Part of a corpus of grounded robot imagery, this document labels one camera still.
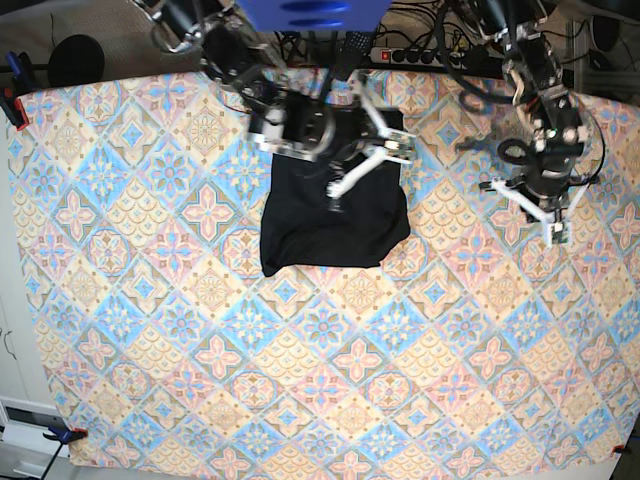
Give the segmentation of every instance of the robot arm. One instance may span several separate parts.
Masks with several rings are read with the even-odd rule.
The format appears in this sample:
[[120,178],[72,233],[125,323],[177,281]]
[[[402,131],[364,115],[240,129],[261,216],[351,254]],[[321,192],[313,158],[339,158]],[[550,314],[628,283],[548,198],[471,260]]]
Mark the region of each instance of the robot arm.
[[[267,78],[267,65],[284,70],[282,59],[234,9],[217,0],[135,1],[154,22],[152,38],[159,47],[168,52],[201,49],[209,78],[242,97],[251,115],[248,138],[259,149],[332,166],[330,208],[339,209],[339,199],[382,161],[405,162],[413,155],[414,136],[389,128],[359,82],[353,104],[325,102],[333,78],[347,80],[353,70],[349,64],[355,68],[368,50],[369,34],[349,32],[341,65],[329,71],[320,96],[312,98],[288,88],[277,71],[275,80]],[[355,168],[349,162],[359,153],[367,158]]]
[[[288,88],[284,76],[267,78],[267,65],[283,70],[282,59],[234,8],[218,0],[134,1],[154,22],[152,38],[160,48],[178,53],[201,49],[205,73],[242,97],[251,114],[249,138],[258,148],[332,168],[336,178],[327,186],[331,208],[339,208],[340,197],[383,161],[412,158],[413,136],[388,128],[362,84],[356,85],[352,105],[325,102],[334,76],[346,80],[357,66],[358,52],[368,47],[368,34],[349,32],[341,65],[329,71],[320,96],[312,98]],[[514,96],[484,92],[452,67],[444,32],[450,12],[486,42],[502,45],[503,73],[516,90]],[[569,205],[568,190],[583,187],[575,202],[584,188],[597,181],[599,170],[583,177],[572,175],[584,151],[587,129],[578,105],[562,84],[559,60],[544,35],[536,31],[546,16],[540,0],[444,0],[434,30],[440,59],[451,77],[485,101],[512,104],[530,132],[530,145],[506,140],[499,148],[503,161],[521,166],[520,174],[480,188],[518,202],[530,221],[543,223],[551,245],[568,241],[564,213],[575,208]],[[520,150],[519,156],[513,154],[514,148]],[[360,153],[367,159],[354,168],[349,162]]]

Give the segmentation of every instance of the black wire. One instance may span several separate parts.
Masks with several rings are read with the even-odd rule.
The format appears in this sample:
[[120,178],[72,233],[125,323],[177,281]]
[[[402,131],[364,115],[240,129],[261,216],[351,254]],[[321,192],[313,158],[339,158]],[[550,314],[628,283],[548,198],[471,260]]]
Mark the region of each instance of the black wire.
[[407,48],[405,48],[405,51],[406,50],[411,50],[412,48],[417,47],[418,44],[420,43],[420,40],[422,40],[425,37],[427,37],[427,41],[424,42],[424,45],[421,47],[421,51],[424,51],[427,48],[427,46],[429,46],[429,42],[431,41],[431,38],[433,37],[433,30],[429,30],[428,32],[425,32],[422,35],[420,35],[413,42],[411,42]]
[[473,46],[473,42],[469,38],[469,35],[467,35],[467,33],[460,27],[460,25],[456,25],[455,23],[452,23],[452,22],[444,22],[443,25],[445,27],[453,27],[453,28],[455,28],[457,31],[459,31],[462,34],[462,36],[465,38],[467,43],[469,45]]
[[434,27],[436,40],[438,41],[438,52],[440,53],[440,61],[442,62],[445,70],[451,76],[451,78],[453,78],[458,83],[458,85],[464,88],[467,92],[480,98],[481,100],[489,103],[511,105],[513,103],[513,97],[508,97],[506,95],[496,95],[495,93],[489,93],[479,89],[471,82],[465,80],[465,78],[462,76],[462,73],[459,70],[453,68],[453,65],[451,65],[451,60],[449,60],[449,52],[447,51],[444,31],[444,19],[450,9],[451,0],[445,0],[444,4],[438,10],[438,16],[436,18],[436,24]]
[[285,57],[285,55],[284,55],[284,40],[280,37],[280,34],[278,32],[273,32],[273,34],[278,39],[278,45],[280,46],[280,56],[284,60],[284,57]]
[[194,12],[196,12],[196,20],[198,20],[198,25],[200,26],[201,34],[202,36],[204,36],[204,34],[207,31],[207,28],[204,24],[204,11],[203,11],[204,9],[202,7],[202,0],[192,0],[191,3],[193,4]]
[[458,53],[460,51],[458,48],[460,46],[460,40],[462,40],[462,35],[460,35],[460,32],[458,30],[455,30],[453,32],[453,39],[452,39],[453,45],[451,46],[451,53],[454,53],[454,52]]
[[511,40],[511,48],[514,52],[520,52],[518,47],[518,21],[516,19],[516,6],[514,0],[508,0],[506,7],[507,12],[507,29],[509,30],[509,38]]
[[316,82],[318,81],[318,75],[320,75],[320,69],[318,67],[314,68],[313,72],[313,80],[311,81],[311,85],[309,85],[309,93],[307,96],[313,98],[313,92],[316,89]]
[[53,44],[53,48],[56,48],[56,39],[53,35],[53,13],[50,13],[49,15],[51,15],[51,43]]
[[64,447],[64,443],[60,442],[60,446],[56,450],[56,453],[53,454],[53,457],[51,457],[51,460],[49,460],[47,468],[45,468],[44,473],[40,477],[41,480],[44,480],[47,477],[47,474],[49,473],[49,470],[51,470],[51,467],[53,467],[53,462],[55,462],[56,458],[58,458],[58,454],[60,453],[60,450],[62,450],[62,447]]
[[409,37],[409,35],[407,35],[406,33],[400,31],[400,30],[386,30],[384,32],[380,32],[380,37],[382,38],[386,35],[400,35],[401,37],[403,37],[407,42],[409,43],[413,43],[413,40],[411,40],[411,38]]
[[577,62],[578,60],[582,60],[583,58],[586,58],[586,57],[588,57],[589,55],[591,55],[591,52],[590,52],[590,51],[589,51],[589,52],[587,52],[587,53],[583,53],[583,54],[582,54],[582,55],[580,55],[579,57],[572,58],[572,59],[570,59],[570,60],[564,60],[563,62],[560,62],[560,63],[562,63],[563,65],[569,65],[569,64],[571,64],[571,63],[575,63],[575,62]]
[[433,5],[434,3],[440,3],[441,0],[431,0],[430,2],[393,2],[392,5]]
[[635,60],[633,60],[629,65],[627,65],[626,67],[624,67],[622,70],[626,71],[629,70],[631,67],[633,67],[633,69],[636,69],[636,62],[640,61],[640,58],[636,58]]
[[307,42],[307,45],[307,49],[310,50],[311,53],[311,61],[319,63],[320,56],[318,55],[318,40],[315,32],[309,32],[309,41]]
[[327,97],[329,96],[329,92],[331,92],[331,86],[333,85],[333,78],[335,73],[333,69],[329,69],[327,71],[327,75],[324,77],[324,81],[322,82],[322,88],[320,89],[320,95],[318,95],[318,102],[320,104],[324,103]]
[[304,178],[305,180],[311,180],[313,178],[317,178],[318,176],[322,175],[323,173],[325,173],[327,171],[327,169],[329,168],[329,166],[331,165],[331,159],[335,158],[335,159],[339,159],[342,160],[345,155],[349,152],[349,150],[351,148],[354,148],[357,146],[358,142],[361,142],[365,140],[364,138],[357,138],[355,140],[353,140],[351,143],[348,143],[346,145],[344,145],[340,150],[338,150],[338,152],[331,156],[330,158],[326,158],[324,161],[320,160],[319,162],[317,162],[315,164],[315,172],[309,173],[307,175],[301,175],[302,178]]
[[336,60],[336,49],[338,46],[338,32],[331,32],[331,49],[330,49],[330,53],[331,53],[331,63],[335,63]]
[[289,51],[289,55],[291,55],[291,53],[293,52],[293,54],[298,54],[301,58],[306,59],[306,52],[302,53],[302,51],[300,51],[300,43],[302,42],[302,40],[304,40],[302,38],[302,35],[300,35],[299,33],[291,35],[291,34],[286,34],[283,32],[284,38],[282,40],[282,44],[283,47],[286,45],[291,45],[291,50]]
[[631,55],[631,50],[629,49],[629,45],[627,45],[627,42],[625,42],[624,38],[622,37],[620,37],[620,41],[622,42],[622,45],[624,45],[624,48],[627,51],[627,55],[629,55],[629,59],[631,60],[631,66],[633,67],[633,71],[637,72],[638,70],[636,70],[636,61],[633,59],[633,55]]
[[238,110],[237,108],[230,107],[229,105],[226,104],[226,102],[224,100],[222,101],[222,105],[224,105],[225,108],[228,108],[232,112],[242,113],[244,115],[251,115],[250,111],[247,111],[247,110],[242,111],[242,110]]
[[390,8],[389,10],[387,10],[387,12],[392,13],[392,14],[396,14],[396,15],[401,15],[403,17],[413,18],[413,19],[421,22],[427,28],[433,28],[434,21],[433,21],[433,19],[431,17],[427,18],[427,17],[424,17],[424,16],[420,16],[420,14],[424,13],[424,12],[413,13],[409,9],[404,9],[404,8],[401,8],[401,9]]
[[[509,153],[509,149],[519,148],[524,152],[522,156],[515,156]],[[535,162],[535,156],[531,152],[529,145],[519,138],[509,138],[498,145],[498,156],[503,162],[511,165],[531,165]]]
[[604,160],[605,160],[605,157],[607,156],[607,145],[604,139],[604,132],[602,131],[600,124],[596,120],[596,117],[593,115],[593,113],[591,113],[591,110],[589,109],[585,109],[585,110],[587,110],[587,112],[589,113],[589,116],[591,117],[591,120],[593,121],[593,123],[596,124],[596,127],[598,127],[598,132],[600,132],[600,140],[602,141],[602,156],[600,157],[600,165],[598,165],[598,168],[596,169],[596,171],[584,182],[579,183],[577,185],[573,185],[574,187],[583,187],[585,185],[590,185],[594,183],[598,178],[598,175],[600,175],[600,172],[602,171],[602,167],[604,166]]
[[584,22],[582,22],[580,24],[580,28],[578,28],[578,31],[576,33],[574,33],[573,35],[565,35],[564,33],[558,33],[558,32],[552,32],[551,30],[542,30],[541,33],[546,33],[548,35],[555,35],[557,37],[562,37],[562,38],[568,38],[569,40],[574,40],[576,38],[578,38],[578,36],[582,33],[582,30],[584,30],[584,27],[589,25],[589,22],[587,20],[585,20]]
[[388,12],[406,12],[406,13],[419,13],[422,15],[426,15],[427,17],[429,17],[429,19],[431,19],[432,22],[435,23],[436,21],[436,16],[435,14],[428,9],[421,9],[421,8],[393,8],[391,7],[389,10],[387,10]]
[[286,63],[287,66],[291,65],[291,62],[293,61],[293,59],[296,56],[296,53],[299,54],[300,56],[302,56],[302,53],[300,52],[300,43],[302,43],[302,37],[298,37],[294,42],[293,42],[293,46],[291,48],[291,50],[289,51],[289,56],[287,57]]

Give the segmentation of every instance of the red clamp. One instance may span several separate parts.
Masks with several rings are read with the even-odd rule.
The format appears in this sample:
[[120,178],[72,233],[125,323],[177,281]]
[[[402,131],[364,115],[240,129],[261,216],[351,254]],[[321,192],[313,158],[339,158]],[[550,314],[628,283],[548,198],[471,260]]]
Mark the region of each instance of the red clamp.
[[24,105],[22,105],[22,100],[19,97],[14,97],[10,89],[0,89],[0,106],[18,131],[24,130],[29,125],[29,118]]

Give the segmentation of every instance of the patterned tablecloth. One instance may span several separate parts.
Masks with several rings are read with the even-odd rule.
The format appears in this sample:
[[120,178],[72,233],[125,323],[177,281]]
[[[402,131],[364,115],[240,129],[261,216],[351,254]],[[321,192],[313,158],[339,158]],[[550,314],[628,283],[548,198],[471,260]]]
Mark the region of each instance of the patterned tablecloth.
[[[306,90],[313,75],[292,73]],[[24,98],[8,127],[26,295],[72,462],[201,478],[485,478],[602,462],[640,411],[640,111],[604,130],[574,244],[545,250],[459,156],[500,136],[447,78],[377,72],[421,138],[381,268],[261,275],[270,157],[238,99],[171,75]],[[347,102],[342,85],[334,98]],[[495,142],[486,142],[489,149]]]

